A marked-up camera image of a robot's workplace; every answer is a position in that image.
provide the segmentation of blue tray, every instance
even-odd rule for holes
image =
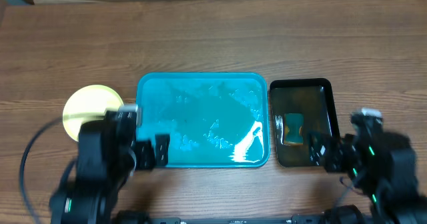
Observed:
[[[167,167],[260,167],[270,156],[267,85],[255,73],[149,73],[137,140],[170,134]]]

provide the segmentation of black tray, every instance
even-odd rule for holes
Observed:
[[[316,131],[334,137],[340,136],[331,83],[325,78],[273,81],[270,85],[270,97],[274,140],[280,165],[316,166],[316,163],[310,161],[307,134]],[[304,117],[299,132],[302,144],[286,141],[286,114],[295,113],[299,115],[288,117],[300,117],[301,114]]]

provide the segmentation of tray rim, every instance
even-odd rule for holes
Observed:
[[[186,165],[186,164],[167,164],[167,168],[258,168],[265,165],[270,158],[270,110],[268,105],[268,89],[266,80],[258,73],[252,72],[151,72],[145,74],[138,82],[135,102],[142,98],[141,92],[143,86],[151,79],[254,79],[261,85],[262,89],[262,107],[264,122],[264,156],[257,163],[240,163],[238,165]]]
[[[328,115],[330,118],[330,127],[331,127],[331,136],[335,138],[341,138],[340,128],[338,127],[338,118],[336,115],[334,94],[332,93],[332,85],[329,80],[326,78],[310,78],[310,79],[284,79],[284,80],[275,80],[270,83],[270,89],[268,90],[271,95],[271,91],[277,88],[288,88],[288,87],[323,87],[325,89],[325,99],[326,99],[326,109],[328,110]],[[276,155],[278,153],[278,145],[276,144]],[[279,162],[279,159],[276,157],[279,165],[285,168],[300,168],[300,167],[286,167]]]

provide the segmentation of wet surface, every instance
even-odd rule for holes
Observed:
[[[257,166],[266,160],[266,100],[257,80],[152,78],[139,91],[143,125],[137,138],[169,133],[168,166]]]
[[[310,152],[306,141],[310,131],[331,134],[331,127],[326,107],[324,88],[317,87],[285,87],[270,91],[274,140],[278,161],[284,167],[312,166]],[[302,145],[286,143],[286,115],[300,113],[304,117],[301,136]]]

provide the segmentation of wooden table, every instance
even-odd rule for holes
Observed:
[[[18,191],[22,152],[80,87],[113,87],[135,101],[152,71],[253,71],[276,79],[325,77],[340,132],[351,111],[381,110],[407,133],[427,192],[427,0],[231,0],[8,7],[0,28],[0,220],[30,223]],[[279,217],[330,208],[344,187],[321,168],[280,167],[272,143],[259,169],[138,173],[118,209],[152,216]],[[30,198],[49,221],[49,197],[76,156],[62,126],[27,161]],[[350,194],[368,212],[368,199]]]

